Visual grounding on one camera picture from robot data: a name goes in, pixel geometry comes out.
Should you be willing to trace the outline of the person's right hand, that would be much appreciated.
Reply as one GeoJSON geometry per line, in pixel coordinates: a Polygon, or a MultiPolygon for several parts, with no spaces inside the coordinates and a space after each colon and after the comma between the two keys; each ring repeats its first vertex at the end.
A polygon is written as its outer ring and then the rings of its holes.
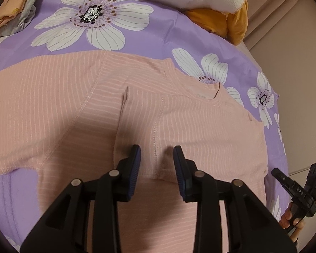
{"type": "Polygon", "coordinates": [[[292,220],[293,214],[292,214],[292,203],[288,205],[286,208],[286,211],[284,214],[282,214],[279,224],[283,229],[288,229],[291,225],[295,226],[294,232],[291,234],[290,239],[296,243],[298,242],[298,238],[302,230],[304,229],[306,222],[304,219],[296,218],[293,221],[292,220]]]}

